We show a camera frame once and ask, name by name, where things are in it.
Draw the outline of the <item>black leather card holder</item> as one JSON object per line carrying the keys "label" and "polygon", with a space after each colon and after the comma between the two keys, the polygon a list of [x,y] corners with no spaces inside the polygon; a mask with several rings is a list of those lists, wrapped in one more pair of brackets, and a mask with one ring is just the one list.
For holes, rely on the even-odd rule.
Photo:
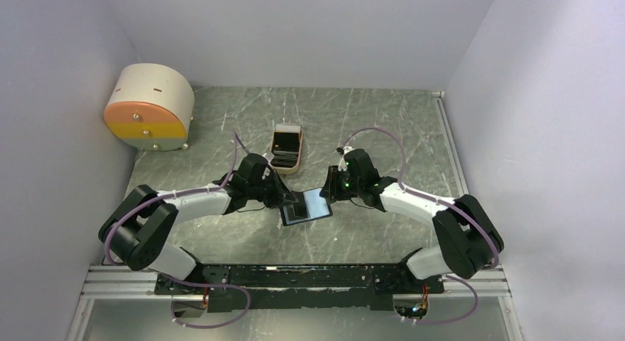
{"label": "black leather card holder", "polygon": [[308,218],[290,221],[286,217],[286,207],[280,208],[283,226],[297,225],[305,222],[323,219],[332,216],[332,209],[329,202],[321,196],[322,188],[309,189],[306,191],[293,191],[299,203],[305,202],[308,210]]}

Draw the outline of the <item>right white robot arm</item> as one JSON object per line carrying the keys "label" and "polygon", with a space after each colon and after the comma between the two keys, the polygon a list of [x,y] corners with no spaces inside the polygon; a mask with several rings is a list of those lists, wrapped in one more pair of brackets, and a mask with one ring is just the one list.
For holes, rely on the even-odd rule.
{"label": "right white robot arm", "polygon": [[452,273],[469,279],[494,267],[504,242],[476,197],[440,197],[381,176],[363,149],[339,147],[339,164],[328,168],[321,196],[331,203],[359,199],[364,208],[401,215],[428,224],[437,245],[418,248],[399,263],[398,284],[416,292],[427,278]]}

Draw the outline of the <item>beige wooden card tray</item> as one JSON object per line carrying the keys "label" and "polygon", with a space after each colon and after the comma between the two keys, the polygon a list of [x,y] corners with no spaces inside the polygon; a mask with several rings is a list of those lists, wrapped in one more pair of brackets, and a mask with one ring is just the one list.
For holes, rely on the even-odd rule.
{"label": "beige wooden card tray", "polygon": [[301,163],[303,129],[297,124],[277,124],[273,130],[270,165],[281,175],[294,174]]}

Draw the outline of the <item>black credit card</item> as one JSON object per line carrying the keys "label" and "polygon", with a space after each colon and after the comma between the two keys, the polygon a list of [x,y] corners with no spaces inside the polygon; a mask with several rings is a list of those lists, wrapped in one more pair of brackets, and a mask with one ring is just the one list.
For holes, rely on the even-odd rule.
{"label": "black credit card", "polygon": [[308,210],[305,202],[294,203],[286,207],[286,217],[290,221],[308,218]]}

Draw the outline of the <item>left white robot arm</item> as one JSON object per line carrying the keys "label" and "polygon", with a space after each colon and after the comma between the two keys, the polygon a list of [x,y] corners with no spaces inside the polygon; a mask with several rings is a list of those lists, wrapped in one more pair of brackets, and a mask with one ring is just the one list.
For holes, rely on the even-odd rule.
{"label": "left white robot arm", "polygon": [[168,275],[183,292],[192,294],[203,286],[203,265],[190,252],[168,243],[172,228],[202,217],[233,214],[250,201],[273,209],[297,204],[299,198],[266,157],[251,153],[237,168],[205,186],[181,191],[137,186],[105,221],[98,238],[106,259],[117,256],[133,271]]}

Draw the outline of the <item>round pastel drawer box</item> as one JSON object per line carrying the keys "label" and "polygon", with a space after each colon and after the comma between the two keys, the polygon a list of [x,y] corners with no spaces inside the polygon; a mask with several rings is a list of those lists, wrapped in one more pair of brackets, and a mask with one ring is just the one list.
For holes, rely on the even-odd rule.
{"label": "round pastel drawer box", "polygon": [[117,138],[138,150],[186,150],[194,104],[192,86],[181,73],[135,63],[119,75],[103,119]]}

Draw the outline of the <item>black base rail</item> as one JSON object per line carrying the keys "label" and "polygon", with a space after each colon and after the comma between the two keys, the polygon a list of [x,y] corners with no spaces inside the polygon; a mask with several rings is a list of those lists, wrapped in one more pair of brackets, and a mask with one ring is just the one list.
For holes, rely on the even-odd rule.
{"label": "black base rail", "polygon": [[415,279],[399,264],[207,264],[194,281],[157,276],[154,293],[196,297],[207,312],[249,309],[367,307],[391,311],[398,295],[444,292],[442,277]]}

